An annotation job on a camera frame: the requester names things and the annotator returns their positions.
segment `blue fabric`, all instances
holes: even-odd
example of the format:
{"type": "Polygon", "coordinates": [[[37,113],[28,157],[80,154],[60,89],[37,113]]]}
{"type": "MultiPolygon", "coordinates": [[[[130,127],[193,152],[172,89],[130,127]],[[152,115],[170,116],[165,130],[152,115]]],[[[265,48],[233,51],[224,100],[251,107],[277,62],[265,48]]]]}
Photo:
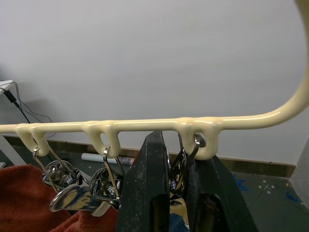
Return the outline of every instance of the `blue fabric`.
{"type": "Polygon", "coordinates": [[[183,218],[177,214],[169,215],[169,232],[189,232],[184,225],[183,218]]]}

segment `power cord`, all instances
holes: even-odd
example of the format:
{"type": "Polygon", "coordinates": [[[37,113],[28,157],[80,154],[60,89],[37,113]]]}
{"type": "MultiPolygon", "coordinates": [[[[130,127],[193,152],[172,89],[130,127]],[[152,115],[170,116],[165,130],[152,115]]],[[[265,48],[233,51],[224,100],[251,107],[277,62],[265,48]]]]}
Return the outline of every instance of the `power cord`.
{"type": "Polygon", "coordinates": [[[51,118],[50,118],[49,116],[40,115],[40,114],[36,114],[36,113],[32,112],[31,109],[30,109],[24,102],[21,101],[20,95],[19,95],[18,84],[17,84],[16,82],[13,82],[13,83],[15,84],[15,87],[16,87],[16,93],[17,93],[17,98],[18,98],[18,100],[19,100],[19,104],[16,102],[17,99],[14,97],[14,95],[13,95],[9,90],[6,90],[6,89],[1,88],[1,87],[0,87],[0,89],[2,89],[2,90],[4,91],[4,95],[9,99],[9,101],[10,101],[11,103],[13,103],[13,104],[20,110],[20,112],[23,114],[23,116],[25,117],[25,119],[27,120],[27,122],[30,123],[29,119],[27,118],[27,116],[25,115],[24,112],[26,112],[27,114],[33,116],[35,119],[37,119],[37,120],[38,120],[39,122],[41,122],[41,123],[42,123],[42,121],[39,120],[35,115],[47,117],[47,118],[52,122],[52,120],[51,120],[51,118]],[[24,105],[29,109],[29,111],[30,111],[32,114],[29,113],[29,112],[26,111],[26,110],[23,110],[23,109],[22,109],[22,104],[24,104],[24,105]]]}

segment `floor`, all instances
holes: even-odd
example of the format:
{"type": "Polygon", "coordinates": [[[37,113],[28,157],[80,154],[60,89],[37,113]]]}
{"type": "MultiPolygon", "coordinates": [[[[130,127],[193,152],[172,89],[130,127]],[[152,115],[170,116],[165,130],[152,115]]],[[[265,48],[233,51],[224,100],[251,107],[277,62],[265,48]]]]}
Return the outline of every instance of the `floor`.
{"type": "MultiPolygon", "coordinates": [[[[31,153],[24,147],[15,146],[26,163],[38,166],[32,159],[31,153]]],[[[102,163],[84,161],[81,154],[61,152],[57,154],[62,159],[70,159],[72,165],[91,176],[102,163]]],[[[50,162],[48,157],[40,158],[46,165],[50,162]]],[[[0,151],[0,162],[6,162],[8,166],[13,164],[0,151]]],[[[302,204],[287,178],[263,176],[244,173],[233,173],[235,181],[250,209],[252,217],[260,232],[308,232],[309,231],[309,210],[302,204]]],[[[182,221],[177,216],[171,216],[173,220],[173,231],[180,231],[175,224],[182,221]]]]}

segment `red towel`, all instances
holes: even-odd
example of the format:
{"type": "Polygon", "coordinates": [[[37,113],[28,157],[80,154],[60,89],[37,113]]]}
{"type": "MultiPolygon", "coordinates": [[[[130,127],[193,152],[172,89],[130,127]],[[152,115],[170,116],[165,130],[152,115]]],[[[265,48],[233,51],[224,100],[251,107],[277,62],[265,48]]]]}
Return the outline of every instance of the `red towel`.
{"type": "Polygon", "coordinates": [[[51,212],[48,206],[56,193],[34,166],[1,169],[0,184],[0,232],[115,231],[118,212],[112,207],[102,217],[88,211],[72,217],[66,210],[51,212]]]}

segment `cream-colored rack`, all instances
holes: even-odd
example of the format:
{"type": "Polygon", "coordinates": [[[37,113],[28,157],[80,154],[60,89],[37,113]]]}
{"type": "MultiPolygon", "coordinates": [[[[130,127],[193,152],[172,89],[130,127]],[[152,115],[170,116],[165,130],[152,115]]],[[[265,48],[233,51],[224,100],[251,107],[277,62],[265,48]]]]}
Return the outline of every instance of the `cream-colored rack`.
{"type": "MultiPolygon", "coordinates": [[[[309,1],[297,0],[296,3],[306,30],[309,57],[309,1]]],[[[115,158],[120,152],[118,133],[121,131],[177,131],[188,154],[191,154],[194,149],[194,133],[200,132],[205,135],[207,146],[198,150],[196,159],[207,160],[217,152],[219,132],[271,127],[299,114],[308,104],[309,64],[307,60],[306,74],[291,99],[280,108],[261,115],[0,125],[0,133],[17,133],[30,151],[37,146],[40,147],[39,156],[46,156],[49,152],[49,145],[44,137],[47,132],[85,132],[93,142],[94,148],[103,155],[106,146],[100,134],[104,133],[110,141],[109,158],[115,158]]]]}

